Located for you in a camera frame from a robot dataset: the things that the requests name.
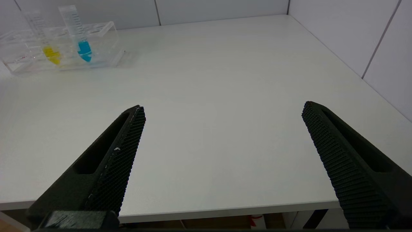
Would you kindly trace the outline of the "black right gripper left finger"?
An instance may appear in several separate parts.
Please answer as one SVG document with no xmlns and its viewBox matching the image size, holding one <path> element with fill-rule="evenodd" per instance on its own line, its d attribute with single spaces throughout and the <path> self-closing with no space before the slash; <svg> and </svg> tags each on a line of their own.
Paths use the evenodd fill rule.
<svg viewBox="0 0 412 232">
<path fill-rule="evenodd" d="M 140 105 L 122 112 L 30 206 L 28 220 L 57 210 L 119 214 L 145 122 Z"/>
</svg>

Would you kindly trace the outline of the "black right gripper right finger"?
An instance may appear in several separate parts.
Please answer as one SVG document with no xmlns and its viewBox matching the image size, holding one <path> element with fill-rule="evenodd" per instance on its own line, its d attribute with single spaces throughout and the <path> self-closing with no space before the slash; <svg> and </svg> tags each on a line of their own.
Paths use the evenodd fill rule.
<svg viewBox="0 0 412 232">
<path fill-rule="evenodd" d="M 411 229 L 412 178 L 327 107 L 302 112 L 351 229 Z"/>
</svg>

